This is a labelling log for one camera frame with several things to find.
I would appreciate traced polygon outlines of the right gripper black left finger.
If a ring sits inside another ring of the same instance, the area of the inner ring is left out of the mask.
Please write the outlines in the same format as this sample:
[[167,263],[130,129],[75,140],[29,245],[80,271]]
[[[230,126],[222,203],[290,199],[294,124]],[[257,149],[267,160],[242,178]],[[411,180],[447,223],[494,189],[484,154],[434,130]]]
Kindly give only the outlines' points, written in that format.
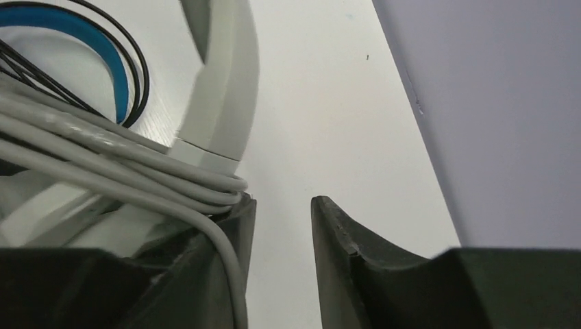
[[2,328],[236,328],[211,240],[189,229],[139,253],[3,248]]

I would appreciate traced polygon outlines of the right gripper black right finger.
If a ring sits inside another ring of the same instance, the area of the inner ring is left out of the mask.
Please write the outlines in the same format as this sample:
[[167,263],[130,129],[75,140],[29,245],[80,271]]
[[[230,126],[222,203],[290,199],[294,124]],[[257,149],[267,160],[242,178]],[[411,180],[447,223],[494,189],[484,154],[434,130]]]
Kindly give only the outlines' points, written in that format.
[[311,201],[324,328],[579,328],[580,252],[451,248],[409,252]]

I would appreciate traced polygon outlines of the grey white headphones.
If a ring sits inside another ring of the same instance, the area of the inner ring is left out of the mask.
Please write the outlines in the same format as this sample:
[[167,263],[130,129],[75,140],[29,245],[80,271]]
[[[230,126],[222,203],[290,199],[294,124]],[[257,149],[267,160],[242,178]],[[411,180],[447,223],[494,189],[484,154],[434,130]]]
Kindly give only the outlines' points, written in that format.
[[103,234],[93,204],[123,203],[111,236],[149,231],[171,217],[203,232],[226,263],[234,249],[211,219],[237,204],[247,183],[235,175],[258,92],[258,44],[246,1],[211,1],[203,68],[171,148],[160,150],[64,110],[1,90],[1,130],[33,142],[1,143],[1,157],[53,184],[1,219],[4,247],[77,247]]

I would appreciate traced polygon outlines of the black headphones with blue band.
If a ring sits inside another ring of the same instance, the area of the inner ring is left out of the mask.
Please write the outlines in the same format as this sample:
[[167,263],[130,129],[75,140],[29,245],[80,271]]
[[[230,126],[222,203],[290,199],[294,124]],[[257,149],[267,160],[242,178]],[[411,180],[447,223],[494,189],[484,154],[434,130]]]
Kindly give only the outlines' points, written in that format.
[[[50,29],[90,47],[103,60],[112,79],[115,121],[130,128],[142,116],[149,98],[147,61],[132,35],[117,20],[87,1],[78,1],[78,5],[92,10],[115,26],[133,47],[136,57],[133,58],[124,45],[100,24],[58,5],[33,1],[4,2],[1,4],[1,26]],[[1,61],[2,74],[68,105],[101,115],[5,41],[1,42]]]

